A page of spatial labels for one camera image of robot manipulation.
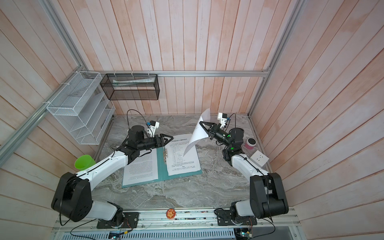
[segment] pink container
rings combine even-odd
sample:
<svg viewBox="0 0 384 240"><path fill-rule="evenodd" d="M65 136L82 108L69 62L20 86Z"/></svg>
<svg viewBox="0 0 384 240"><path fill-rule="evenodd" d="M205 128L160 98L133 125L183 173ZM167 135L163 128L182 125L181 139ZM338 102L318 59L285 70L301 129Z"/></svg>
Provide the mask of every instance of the pink container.
<svg viewBox="0 0 384 240"><path fill-rule="evenodd" d="M248 138L245 142L245 147L249 150L252 150L253 147L256 146L256 140L254 138Z"/></svg>

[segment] open folder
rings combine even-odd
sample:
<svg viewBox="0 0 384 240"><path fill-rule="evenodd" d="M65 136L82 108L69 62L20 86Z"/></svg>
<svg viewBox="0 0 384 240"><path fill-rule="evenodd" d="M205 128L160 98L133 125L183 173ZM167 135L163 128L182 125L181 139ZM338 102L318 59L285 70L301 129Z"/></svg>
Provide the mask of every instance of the open folder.
<svg viewBox="0 0 384 240"><path fill-rule="evenodd" d="M165 181L177 177L201 174L199 157L196 147L183 156L191 134L174 136L165 147L152 149L152 152L136 158L124 167L122 187L132 187L152 182ZM164 149L168 158L164 161Z"/></svg>

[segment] printed document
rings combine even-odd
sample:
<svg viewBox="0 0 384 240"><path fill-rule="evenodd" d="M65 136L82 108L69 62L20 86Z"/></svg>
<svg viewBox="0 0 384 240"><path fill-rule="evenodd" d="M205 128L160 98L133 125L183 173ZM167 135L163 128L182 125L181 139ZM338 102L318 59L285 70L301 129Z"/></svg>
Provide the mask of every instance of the printed document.
<svg viewBox="0 0 384 240"><path fill-rule="evenodd" d="M140 156L149 150L140 151ZM124 167L122 185L131 185L158 179L156 149L142 157L137 157L133 162Z"/></svg>
<svg viewBox="0 0 384 240"><path fill-rule="evenodd" d="M192 134L181 134L174 136L165 148L167 149L167 171L168 175L175 175L187 172L196 172L201 169L199 157L195 145L185 155L184 151L190 142Z"/></svg>
<svg viewBox="0 0 384 240"><path fill-rule="evenodd" d="M200 125L200 121L203 122L210 122L211 121L211 110L210 108L206 109L199 117L199 120L197 121L195 130L192 133L192 137L189 140L188 146L186 147L184 151L184 156L187 154L187 152L192 149L192 147L203 138L208 137L208 134L205 132L203 127Z"/></svg>

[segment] marble tabletop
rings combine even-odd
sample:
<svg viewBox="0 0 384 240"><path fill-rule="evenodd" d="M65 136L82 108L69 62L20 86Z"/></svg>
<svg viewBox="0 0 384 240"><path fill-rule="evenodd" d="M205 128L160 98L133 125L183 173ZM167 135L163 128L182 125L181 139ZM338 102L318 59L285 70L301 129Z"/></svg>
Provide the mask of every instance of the marble tabletop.
<svg viewBox="0 0 384 240"><path fill-rule="evenodd" d="M156 134L179 135L192 133L199 115L144 115L147 121L160 123ZM129 125L144 125L141 116L128 116ZM99 159L104 159L113 151L111 147L121 144L127 135L126 116L115 116L111 131L103 146ZM218 122L211 116L211 122ZM237 127L244 129L244 141L254 137L248 117L237 114ZM230 128L235 126L231 121ZM96 201L110 201L124 209L159 209L159 208L196 208L196 207L229 207L232 202L249 198L249 182L235 168L222 158L223 146L215 141L202 139L196 144L202 174L181 177L162 182L122 188L123 169L119 169L102 181L93 191ZM251 152L244 149L248 156Z"/></svg>

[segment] robotic arm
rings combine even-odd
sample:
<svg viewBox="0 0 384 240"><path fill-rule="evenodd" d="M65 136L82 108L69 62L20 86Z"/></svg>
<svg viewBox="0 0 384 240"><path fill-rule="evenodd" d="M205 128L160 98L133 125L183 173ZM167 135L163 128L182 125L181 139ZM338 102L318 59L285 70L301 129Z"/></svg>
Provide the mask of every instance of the robotic arm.
<svg viewBox="0 0 384 240"><path fill-rule="evenodd" d="M220 128L221 124L203 121L199 124L211 140L215 139L225 145L224 160L239 170L250 182L250 199L232 203L230 208L232 220L244 216L255 216L260 219L288 213L281 177L277 173L268 173L257 167L255 161L248 159L244 154L241 148L244 130L235 127L227 133Z"/></svg>
<svg viewBox="0 0 384 240"><path fill-rule="evenodd" d="M112 228L121 227L123 209L111 202L92 201L91 191L106 177L139 157L141 150L164 147L172 139L172 136L165 134L148 137L143 126L133 126L128 130L128 137L111 155L83 171L75 174L67 172L60 178L51 203L52 209L74 222L85 217L98 218Z"/></svg>

